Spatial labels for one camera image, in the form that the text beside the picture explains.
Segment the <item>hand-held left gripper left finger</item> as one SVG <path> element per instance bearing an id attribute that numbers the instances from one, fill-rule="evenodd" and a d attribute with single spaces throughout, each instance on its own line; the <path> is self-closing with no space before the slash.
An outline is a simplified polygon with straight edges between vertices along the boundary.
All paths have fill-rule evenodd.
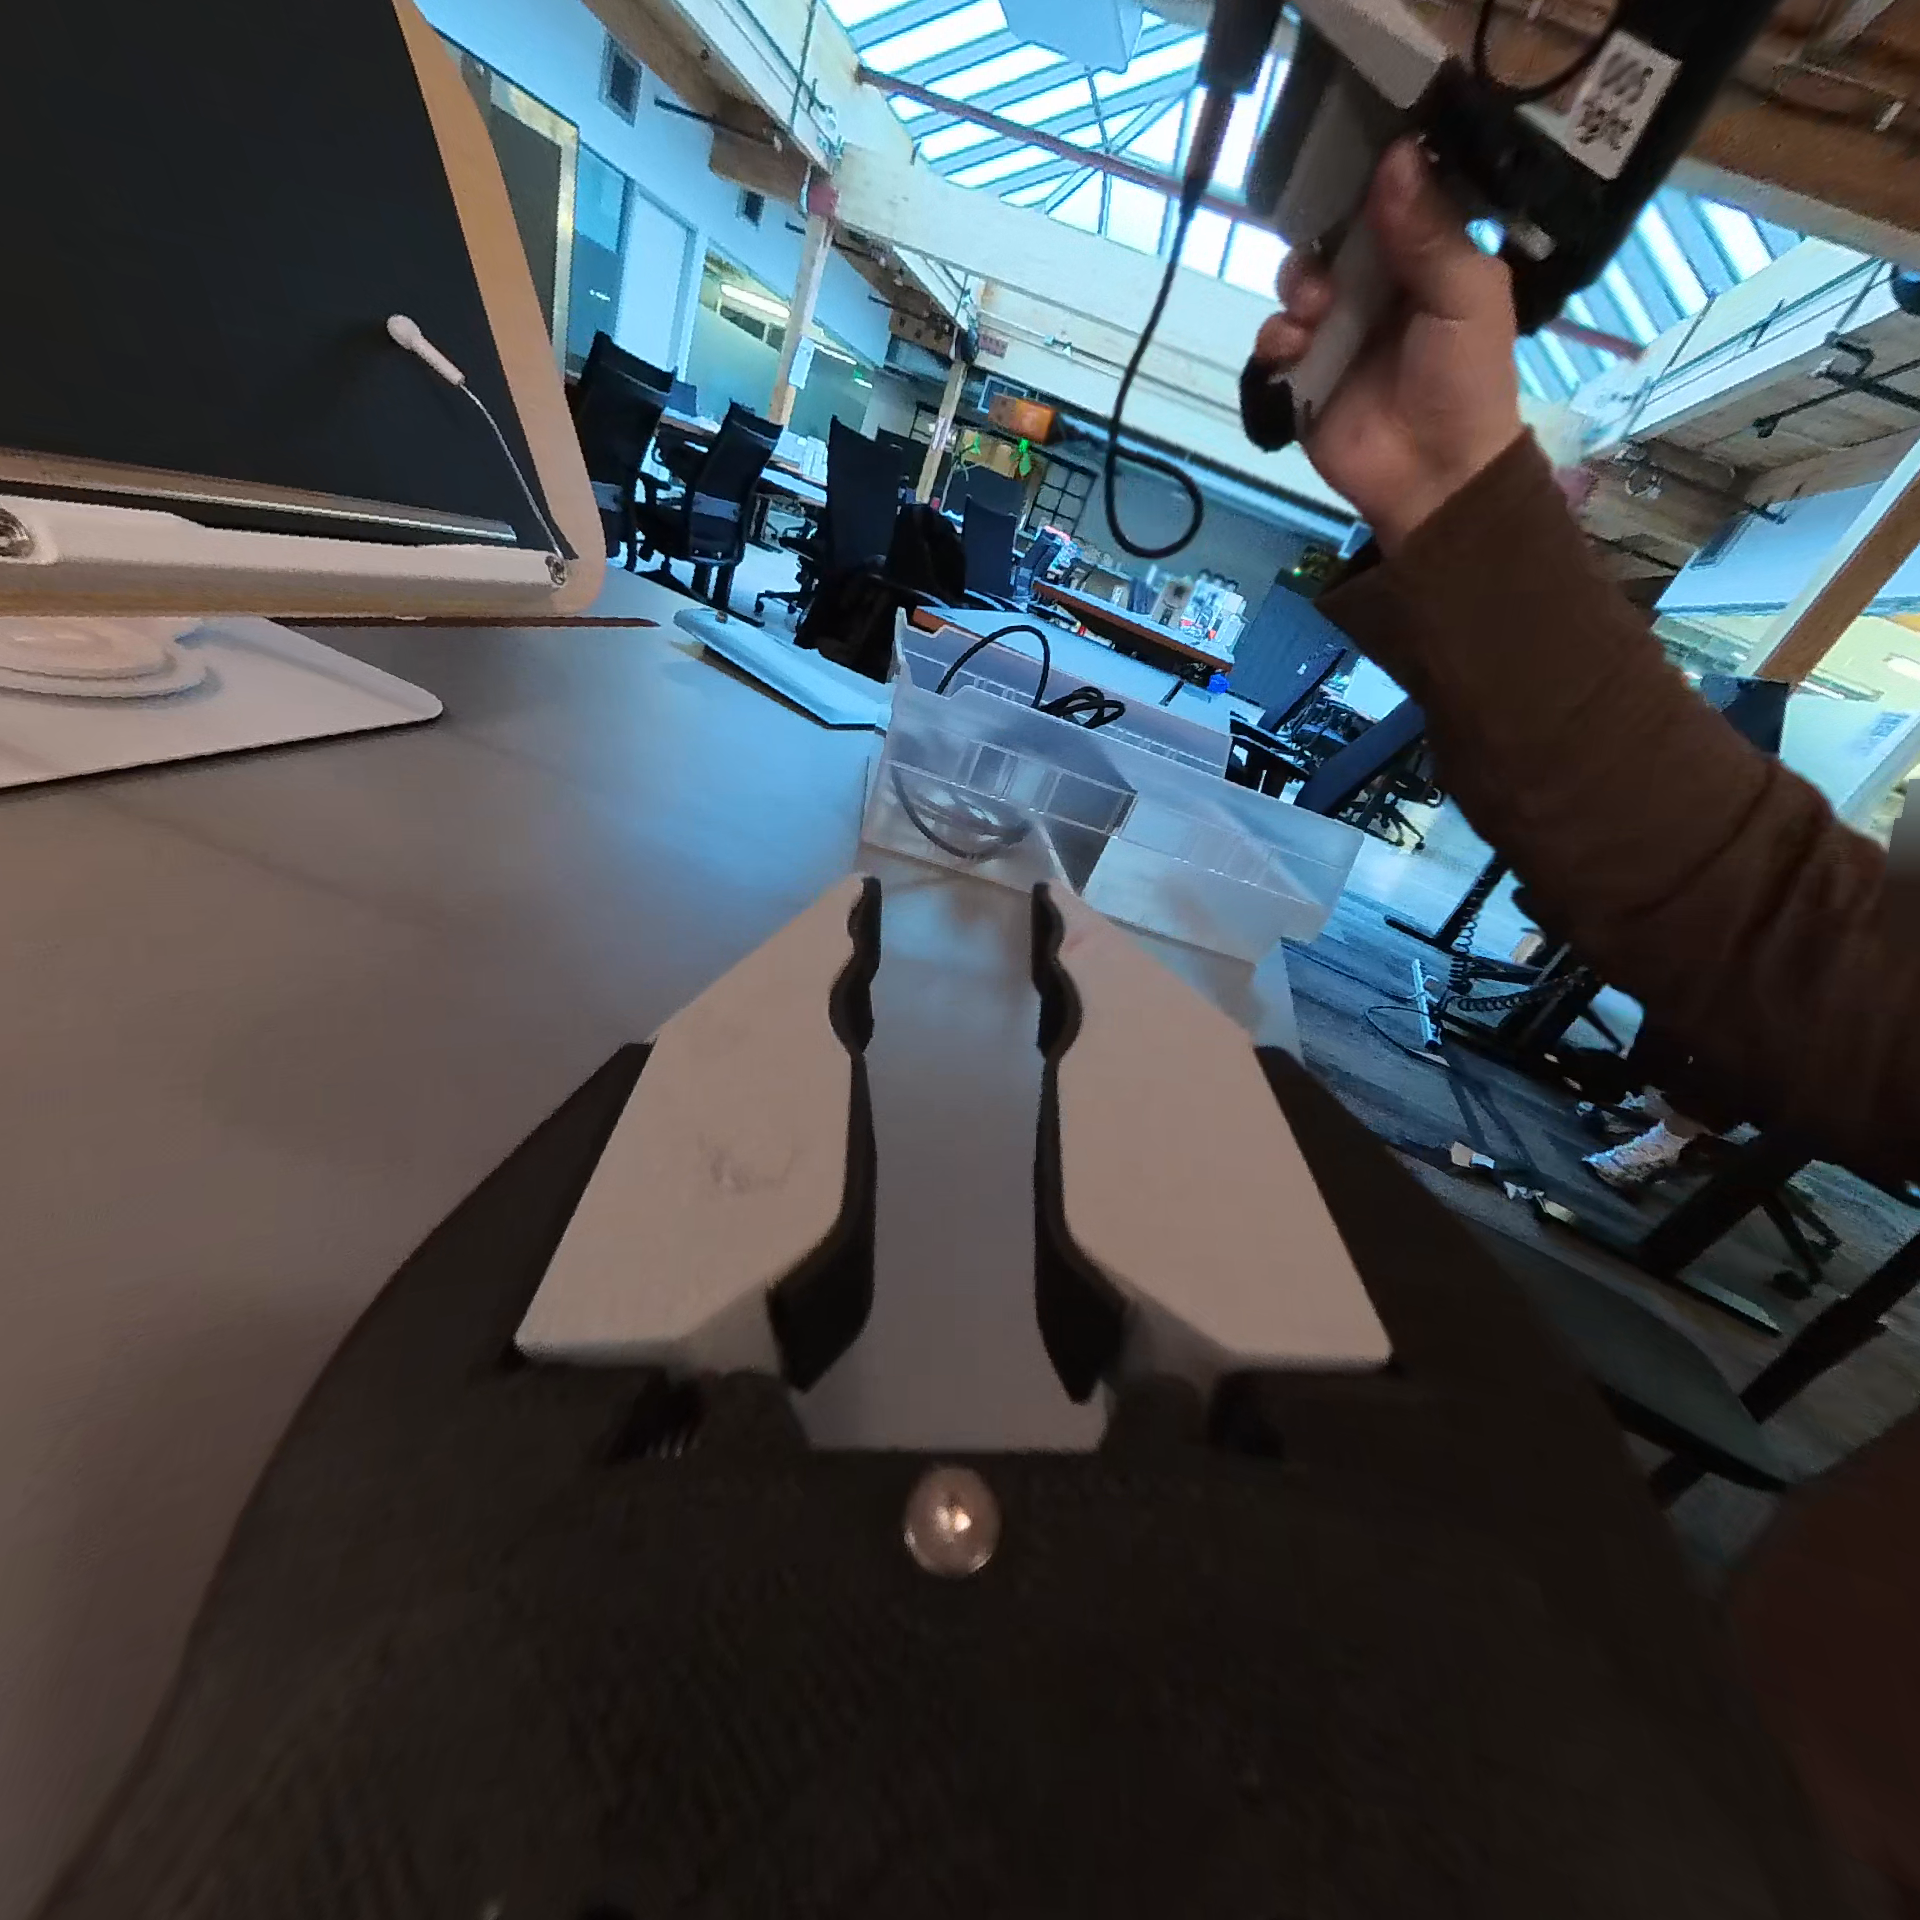
<path id="1" fill-rule="evenodd" d="M 647 1045 L 520 1356 L 809 1392 L 876 1300 L 881 884 L 843 877 Z"/>

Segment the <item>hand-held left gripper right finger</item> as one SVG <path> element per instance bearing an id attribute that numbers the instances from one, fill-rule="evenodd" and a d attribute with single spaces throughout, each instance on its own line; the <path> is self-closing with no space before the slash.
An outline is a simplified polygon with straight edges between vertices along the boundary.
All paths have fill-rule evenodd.
<path id="1" fill-rule="evenodd" d="M 1356 1257 L 1248 1031 L 1071 888 L 1031 888 L 1035 1312 L 1070 1402 L 1374 1374 Z"/>

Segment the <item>clear plastic bin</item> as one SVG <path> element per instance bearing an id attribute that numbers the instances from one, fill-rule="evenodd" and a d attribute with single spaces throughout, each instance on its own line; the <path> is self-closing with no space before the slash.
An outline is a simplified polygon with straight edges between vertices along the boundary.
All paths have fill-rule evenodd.
<path id="1" fill-rule="evenodd" d="M 1164 708 L 1148 670 L 1026 621 L 897 621 L 894 712 L 863 840 L 1259 966 L 1315 942 L 1362 832 L 1232 783 L 1232 711 Z"/>

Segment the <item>person's right forearm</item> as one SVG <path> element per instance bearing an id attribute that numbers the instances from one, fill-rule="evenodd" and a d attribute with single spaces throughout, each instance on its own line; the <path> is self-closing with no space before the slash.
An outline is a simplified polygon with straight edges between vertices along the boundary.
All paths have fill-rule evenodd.
<path id="1" fill-rule="evenodd" d="M 1422 708 L 1543 921 L 1733 1117 L 1914 1182 L 1914 856 L 1889 861 L 1683 680 L 1531 436 L 1333 590 L 1333 618 Z"/>

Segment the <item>person's right hand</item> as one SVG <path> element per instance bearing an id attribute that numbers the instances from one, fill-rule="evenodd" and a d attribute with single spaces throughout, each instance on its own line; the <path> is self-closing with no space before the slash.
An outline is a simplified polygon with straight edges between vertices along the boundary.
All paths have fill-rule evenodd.
<path id="1" fill-rule="evenodd" d="M 1515 308 L 1416 138 L 1380 157 L 1364 223 L 1392 300 L 1300 444 L 1392 559 L 1525 436 Z"/>

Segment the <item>person's white shoe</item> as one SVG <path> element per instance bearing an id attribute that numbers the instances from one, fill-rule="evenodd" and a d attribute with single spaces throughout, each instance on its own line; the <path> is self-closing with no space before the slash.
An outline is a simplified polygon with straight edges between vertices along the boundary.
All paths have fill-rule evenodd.
<path id="1" fill-rule="evenodd" d="M 1671 1179 L 1687 1163 L 1702 1132 L 1708 1130 L 1688 1117 L 1659 1117 L 1638 1136 L 1585 1155 L 1583 1167 L 1602 1186 L 1638 1192 Z"/>

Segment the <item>white ceiling projector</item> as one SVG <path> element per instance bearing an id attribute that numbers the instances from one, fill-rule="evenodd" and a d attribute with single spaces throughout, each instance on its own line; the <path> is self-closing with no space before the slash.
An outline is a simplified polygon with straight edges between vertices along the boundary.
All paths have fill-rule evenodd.
<path id="1" fill-rule="evenodd" d="M 1090 71 L 1123 71 L 1139 53 L 1144 2 L 1003 0 L 1005 29 Z"/>

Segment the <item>group of black office chairs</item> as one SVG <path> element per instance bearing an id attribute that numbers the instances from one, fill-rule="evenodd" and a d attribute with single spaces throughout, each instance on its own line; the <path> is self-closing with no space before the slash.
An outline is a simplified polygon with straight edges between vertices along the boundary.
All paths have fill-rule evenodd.
<path id="1" fill-rule="evenodd" d="M 674 565 L 695 571 L 695 590 L 719 614 L 732 614 L 732 582 L 751 545 L 751 517 L 772 478 L 780 429 L 732 409 L 690 469 L 663 486 L 647 470 L 647 453 L 664 421 L 674 377 L 597 332 L 569 392 L 571 421 L 611 557 L 627 569 L 658 557 L 658 579 L 674 586 Z M 928 613 L 994 613 L 988 593 L 968 587 L 961 530 L 928 504 L 902 493 L 898 457 L 831 422 L 827 501 L 813 538 L 801 551 L 803 593 L 795 644 L 836 668 L 886 680 L 897 621 Z"/>

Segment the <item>person's torso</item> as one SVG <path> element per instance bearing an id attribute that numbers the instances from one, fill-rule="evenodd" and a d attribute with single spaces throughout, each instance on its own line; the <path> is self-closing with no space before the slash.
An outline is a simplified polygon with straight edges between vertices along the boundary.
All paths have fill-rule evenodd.
<path id="1" fill-rule="evenodd" d="M 1724 1611 L 1813 1811 L 1918 1914 L 1918 1417 L 1783 1501 Z"/>

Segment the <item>wooden book stand black board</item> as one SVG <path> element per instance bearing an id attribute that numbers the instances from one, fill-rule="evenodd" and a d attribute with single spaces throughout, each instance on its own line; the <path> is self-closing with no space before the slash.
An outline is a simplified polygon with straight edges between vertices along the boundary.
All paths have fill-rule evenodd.
<path id="1" fill-rule="evenodd" d="M 6 796 L 438 719 L 315 621 L 606 562 L 489 125 L 418 5 L 6 5 Z"/>

